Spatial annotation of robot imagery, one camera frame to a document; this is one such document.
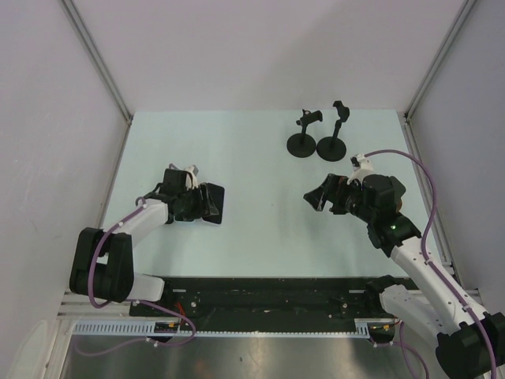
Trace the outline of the black-screen blue-edged phone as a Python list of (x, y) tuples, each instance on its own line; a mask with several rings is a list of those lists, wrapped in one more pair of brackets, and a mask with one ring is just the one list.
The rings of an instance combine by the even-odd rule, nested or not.
[(225, 189), (213, 183), (206, 184), (208, 190), (209, 211), (203, 220), (208, 223), (220, 225), (223, 221), (223, 206)]

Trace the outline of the black phone stand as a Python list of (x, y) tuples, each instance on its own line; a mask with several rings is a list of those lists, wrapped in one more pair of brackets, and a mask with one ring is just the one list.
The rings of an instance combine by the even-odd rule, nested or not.
[(316, 142), (312, 136), (307, 134), (307, 128), (314, 122), (322, 121), (323, 114), (321, 111), (302, 111), (302, 116), (296, 121), (301, 127), (301, 132), (290, 136), (286, 143), (286, 148), (292, 156), (307, 158), (316, 151)]
[(328, 162), (338, 162), (346, 155), (346, 144), (339, 138), (339, 132), (350, 116), (350, 109), (341, 100), (333, 102), (333, 107), (338, 114), (333, 134), (330, 137), (322, 138), (316, 146), (318, 156)]

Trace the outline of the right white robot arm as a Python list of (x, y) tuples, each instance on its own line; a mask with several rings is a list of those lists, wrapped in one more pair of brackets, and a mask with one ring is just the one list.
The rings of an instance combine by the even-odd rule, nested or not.
[(495, 376), (504, 364), (504, 315), (491, 314), (474, 301), (427, 251), (421, 232), (398, 210), (405, 191), (393, 176), (370, 174), (349, 180), (329, 174), (304, 199), (317, 212), (330, 203), (333, 214), (350, 214), (365, 222), (372, 245), (405, 271), (425, 297), (420, 301), (388, 279), (385, 288), (365, 295), (370, 315), (390, 313), (405, 321), (434, 347), (450, 378)]

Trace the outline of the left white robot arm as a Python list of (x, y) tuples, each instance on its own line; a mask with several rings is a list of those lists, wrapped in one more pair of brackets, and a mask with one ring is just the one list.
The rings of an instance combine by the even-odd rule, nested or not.
[(170, 165), (163, 180), (135, 201), (134, 210), (109, 229), (86, 227), (77, 239), (69, 289), (85, 295), (96, 308), (110, 302), (147, 300), (159, 316), (174, 306), (174, 296), (165, 291), (159, 277), (136, 273), (134, 247), (155, 229), (174, 222), (221, 224), (225, 189), (199, 182), (197, 168), (183, 170)]

